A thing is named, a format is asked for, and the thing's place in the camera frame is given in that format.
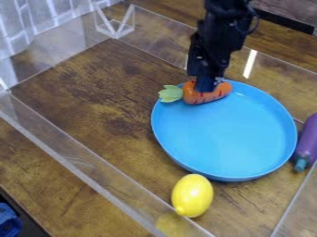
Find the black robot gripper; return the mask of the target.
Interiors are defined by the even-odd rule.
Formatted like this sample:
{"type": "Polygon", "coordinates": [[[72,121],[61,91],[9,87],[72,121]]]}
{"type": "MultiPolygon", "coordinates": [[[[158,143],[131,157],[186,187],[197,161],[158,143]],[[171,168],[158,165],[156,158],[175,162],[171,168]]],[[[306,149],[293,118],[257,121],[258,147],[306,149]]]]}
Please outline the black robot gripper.
{"type": "Polygon", "coordinates": [[[229,65],[231,53],[242,49],[253,31],[253,7],[250,0],[205,0],[205,9],[191,37],[187,74],[195,77],[195,91],[211,93],[225,77],[221,67],[229,65]]]}

